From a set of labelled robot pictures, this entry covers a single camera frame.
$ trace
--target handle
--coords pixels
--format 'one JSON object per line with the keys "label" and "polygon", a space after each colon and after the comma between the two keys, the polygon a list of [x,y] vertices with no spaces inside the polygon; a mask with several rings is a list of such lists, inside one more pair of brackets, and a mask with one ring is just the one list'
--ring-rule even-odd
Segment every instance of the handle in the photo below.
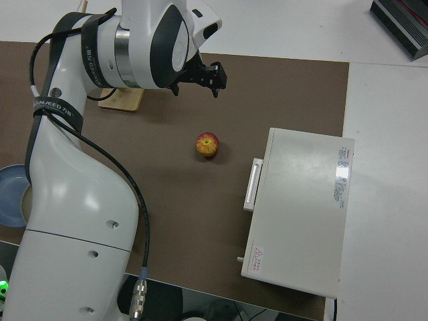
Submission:
{"label": "handle", "polygon": [[259,187],[262,164],[263,159],[253,159],[253,166],[251,168],[251,174],[248,181],[247,195],[245,196],[245,202],[243,204],[243,209],[247,211],[252,212],[254,210],[255,196],[257,194],[257,188]]}

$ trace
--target white table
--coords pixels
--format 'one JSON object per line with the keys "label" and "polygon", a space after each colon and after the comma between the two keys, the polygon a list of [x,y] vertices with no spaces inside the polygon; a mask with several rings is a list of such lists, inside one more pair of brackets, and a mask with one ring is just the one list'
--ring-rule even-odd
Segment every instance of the white table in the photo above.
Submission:
{"label": "white table", "polygon": [[[355,156],[338,320],[426,320],[428,56],[411,62],[368,13],[370,0],[207,2],[223,29],[203,52],[351,62],[343,136],[355,139]],[[0,41],[38,41],[78,3],[3,0]],[[91,0],[88,11],[112,6]]]}

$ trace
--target white case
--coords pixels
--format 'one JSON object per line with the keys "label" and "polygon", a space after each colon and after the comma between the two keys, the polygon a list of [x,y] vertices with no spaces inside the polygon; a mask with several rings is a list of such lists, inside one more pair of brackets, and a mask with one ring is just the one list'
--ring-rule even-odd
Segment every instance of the white case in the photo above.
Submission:
{"label": "white case", "polygon": [[243,276],[337,297],[352,139],[271,128]]}

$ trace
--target metal connector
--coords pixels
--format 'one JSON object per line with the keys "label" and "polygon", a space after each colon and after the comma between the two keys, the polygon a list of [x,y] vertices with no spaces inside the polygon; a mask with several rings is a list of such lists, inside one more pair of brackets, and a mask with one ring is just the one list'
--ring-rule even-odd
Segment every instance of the metal connector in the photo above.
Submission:
{"label": "metal connector", "polygon": [[144,310],[144,301],[146,300],[147,282],[146,280],[137,280],[132,293],[131,305],[129,307],[130,320],[140,320]]}

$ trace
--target screw hole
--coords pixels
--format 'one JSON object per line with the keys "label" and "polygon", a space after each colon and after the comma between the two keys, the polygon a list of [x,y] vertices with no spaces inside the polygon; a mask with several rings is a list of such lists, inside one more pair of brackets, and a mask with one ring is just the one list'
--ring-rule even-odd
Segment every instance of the screw hole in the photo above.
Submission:
{"label": "screw hole", "polygon": [[97,251],[89,251],[88,252],[88,255],[89,255],[89,257],[91,257],[91,258],[95,258],[95,257],[98,257],[99,256],[99,254],[98,254],[98,252]]}
{"label": "screw hole", "polygon": [[107,221],[107,226],[111,229],[118,229],[119,228],[119,223],[116,221]]}
{"label": "screw hole", "polygon": [[79,312],[81,314],[90,315],[91,316],[91,315],[93,315],[95,313],[95,310],[93,308],[90,308],[89,306],[85,306],[83,308],[80,308]]}

